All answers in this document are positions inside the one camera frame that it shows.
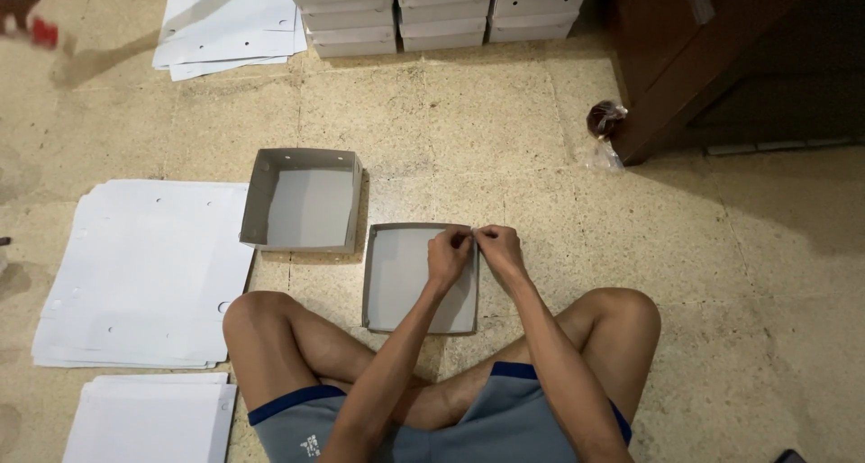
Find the brown wooden furniture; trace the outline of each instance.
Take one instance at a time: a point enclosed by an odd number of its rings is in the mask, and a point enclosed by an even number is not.
[[[666,149],[865,136],[865,0],[602,0],[626,165]]]

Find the stack of flattened boxes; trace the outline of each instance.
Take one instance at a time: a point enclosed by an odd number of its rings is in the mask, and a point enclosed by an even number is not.
[[[483,44],[490,0],[399,0],[406,51]]]
[[[583,0],[493,0],[490,42],[563,39]]]
[[[394,0],[294,0],[319,56],[396,53]]]

